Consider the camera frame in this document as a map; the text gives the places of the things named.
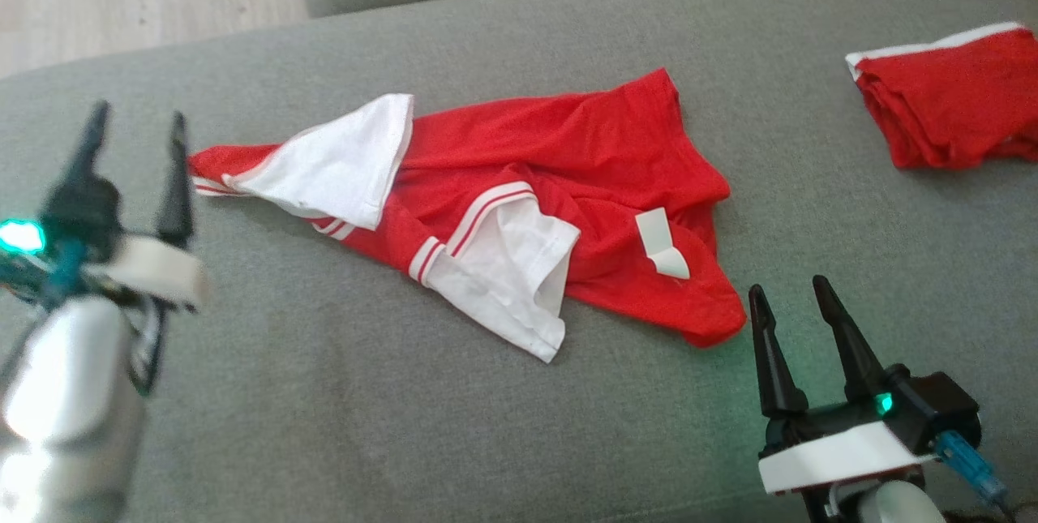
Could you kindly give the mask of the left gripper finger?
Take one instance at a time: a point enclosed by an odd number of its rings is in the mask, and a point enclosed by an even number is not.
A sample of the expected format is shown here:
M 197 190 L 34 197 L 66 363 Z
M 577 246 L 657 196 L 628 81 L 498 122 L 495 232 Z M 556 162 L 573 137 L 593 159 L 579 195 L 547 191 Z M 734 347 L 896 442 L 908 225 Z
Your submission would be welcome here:
M 118 220 L 120 194 L 94 169 L 106 139 L 109 109 L 108 101 L 98 101 L 93 106 L 79 145 L 45 201 L 47 221 Z
M 156 232 L 161 241 L 186 251 L 195 233 L 194 186 L 188 161 L 187 120 L 179 110 L 172 116 L 168 150 L 170 164 L 165 195 L 156 220 Z

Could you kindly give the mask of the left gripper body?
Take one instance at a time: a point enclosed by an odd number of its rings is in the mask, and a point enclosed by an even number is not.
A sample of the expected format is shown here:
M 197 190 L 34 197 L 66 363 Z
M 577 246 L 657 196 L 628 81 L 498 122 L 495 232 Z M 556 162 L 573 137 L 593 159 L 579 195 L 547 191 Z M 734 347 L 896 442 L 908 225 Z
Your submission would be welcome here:
M 127 233 L 119 221 L 2 222 L 2 287 L 56 311 L 71 298 L 155 298 L 194 311 L 208 300 L 203 262 L 158 236 Z

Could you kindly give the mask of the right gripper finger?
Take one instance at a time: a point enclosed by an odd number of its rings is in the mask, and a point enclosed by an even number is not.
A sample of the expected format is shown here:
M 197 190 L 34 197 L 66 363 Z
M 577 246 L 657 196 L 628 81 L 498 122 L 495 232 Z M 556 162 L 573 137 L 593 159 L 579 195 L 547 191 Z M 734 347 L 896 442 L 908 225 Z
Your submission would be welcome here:
M 774 312 L 765 290 L 753 285 L 748 293 L 750 330 L 762 415 L 778 419 L 807 413 L 807 394 L 795 384 L 778 345 Z
M 861 334 L 861 328 L 823 275 L 813 277 L 819 311 L 834 331 L 834 341 L 846 380 L 844 394 L 849 402 L 874 401 L 884 393 L 886 373 Z

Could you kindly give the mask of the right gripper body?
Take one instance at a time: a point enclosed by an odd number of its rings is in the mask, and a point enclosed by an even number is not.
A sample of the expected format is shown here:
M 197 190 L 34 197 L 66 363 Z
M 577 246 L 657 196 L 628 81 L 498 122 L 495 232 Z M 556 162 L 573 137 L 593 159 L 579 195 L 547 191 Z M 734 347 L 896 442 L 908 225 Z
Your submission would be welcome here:
M 979 402 L 945 371 L 912 375 L 894 364 L 875 397 L 787 420 L 783 447 L 768 450 L 757 471 L 771 495 L 880 478 L 935 461 L 945 433 L 978 448 Z

